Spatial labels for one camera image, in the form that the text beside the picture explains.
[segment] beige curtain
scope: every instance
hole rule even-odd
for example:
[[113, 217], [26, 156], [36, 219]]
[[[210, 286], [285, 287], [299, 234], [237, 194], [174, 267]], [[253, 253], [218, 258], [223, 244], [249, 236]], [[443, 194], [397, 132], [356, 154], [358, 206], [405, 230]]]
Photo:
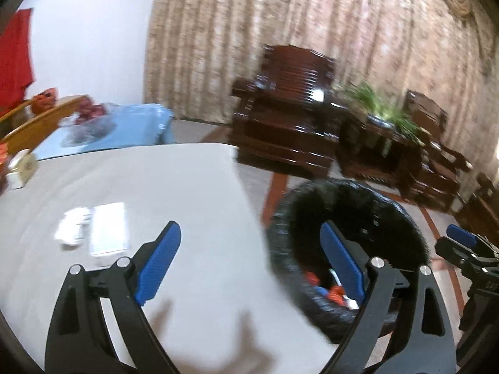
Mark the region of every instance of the beige curtain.
[[398, 102], [408, 88], [434, 99], [449, 114], [446, 143], [490, 171], [499, 137], [493, 35], [477, 0], [155, 0], [145, 100], [178, 117], [230, 122], [234, 78], [254, 75], [263, 44], [293, 44], [336, 58], [340, 82], [365, 77]]

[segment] wooden side table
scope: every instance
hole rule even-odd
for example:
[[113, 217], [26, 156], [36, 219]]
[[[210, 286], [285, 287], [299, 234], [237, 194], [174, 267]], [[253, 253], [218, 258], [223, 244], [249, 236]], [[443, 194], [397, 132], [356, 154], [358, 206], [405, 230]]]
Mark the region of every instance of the wooden side table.
[[396, 187], [400, 153], [414, 146], [397, 131], [362, 122], [350, 112], [340, 131], [336, 158], [345, 177]]

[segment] wooden armchair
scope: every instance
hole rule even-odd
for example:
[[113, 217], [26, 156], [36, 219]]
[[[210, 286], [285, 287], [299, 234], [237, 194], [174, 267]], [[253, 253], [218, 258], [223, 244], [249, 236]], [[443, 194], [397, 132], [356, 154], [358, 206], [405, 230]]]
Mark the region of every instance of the wooden armchair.
[[237, 79], [240, 98], [230, 141], [250, 154], [305, 168], [326, 177], [341, 117], [347, 109], [333, 102], [334, 61], [295, 46], [264, 46], [259, 74]]
[[456, 213], [456, 220], [463, 229], [499, 246], [499, 187], [484, 173], [478, 174], [477, 182], [480, 188]]
[[435, 200], [447, 211], [458, 195], [460, 170], [468, 172], [472, 165], [442, 143], [447, 113], [433, 100], [409, 90], [403, 109], [422, 128], [419, 138], [423, 145], [402, 153], [398, 167], [400, 192], [407, 198], [422, 195]]

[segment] black trash bag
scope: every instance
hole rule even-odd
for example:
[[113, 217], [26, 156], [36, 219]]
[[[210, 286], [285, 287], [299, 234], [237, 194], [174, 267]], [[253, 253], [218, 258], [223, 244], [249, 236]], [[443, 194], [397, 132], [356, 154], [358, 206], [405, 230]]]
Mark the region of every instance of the black trash bag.
[[[331, 219], [343, 236], [358, 242], [369, 257], [378, 256], [399, 269], [429, 264], [429, 250], [416, 223], [397, 202], [350, 180], [316, 180], [291, 190], [267, 230], [270, 263], [297, 307], [332, 343], [340, 343], [357, 311], [321, 296], [305, 279], [316, 274], [330, 287], [331, 265], [322, 250], [319, 230]], [[392, 298], [380, 336], [390, 333], [400, 300]]]

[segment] wooden headboard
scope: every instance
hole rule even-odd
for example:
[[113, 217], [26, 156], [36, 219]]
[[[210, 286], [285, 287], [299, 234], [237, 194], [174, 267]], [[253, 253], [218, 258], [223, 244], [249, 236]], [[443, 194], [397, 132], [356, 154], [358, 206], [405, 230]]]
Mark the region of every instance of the wooden headboard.
[[69, 117], [78, 108], [85, 96], [70, 96], [59, 99], [56, 106], [30, 119], [5, 136], [0, 143], [7, 143], [9, 155], [14, 156], [23, 149], [33, 150], [57, 129], [57, 124], [64, 117]]

